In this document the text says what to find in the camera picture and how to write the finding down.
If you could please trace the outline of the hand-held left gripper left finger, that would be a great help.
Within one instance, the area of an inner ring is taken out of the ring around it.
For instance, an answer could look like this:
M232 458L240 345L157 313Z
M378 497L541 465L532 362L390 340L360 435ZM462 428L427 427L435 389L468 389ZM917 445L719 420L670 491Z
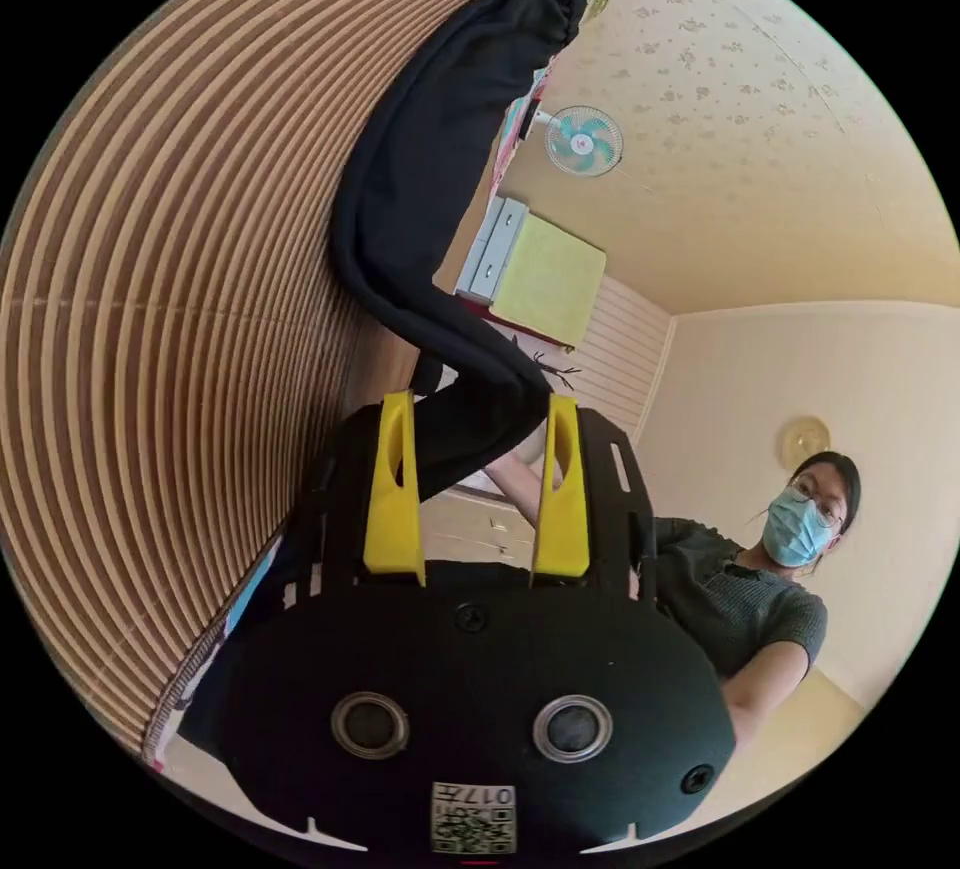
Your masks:
M368 500L363 565L374 577L412 578L426 585L410 391L384 397Z

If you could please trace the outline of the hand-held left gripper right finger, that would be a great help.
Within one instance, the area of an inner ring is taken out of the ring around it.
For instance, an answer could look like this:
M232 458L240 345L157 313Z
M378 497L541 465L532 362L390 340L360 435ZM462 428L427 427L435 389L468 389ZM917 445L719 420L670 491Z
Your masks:
M579 579L590 566L585 471L576 401L552 395L532 577Z

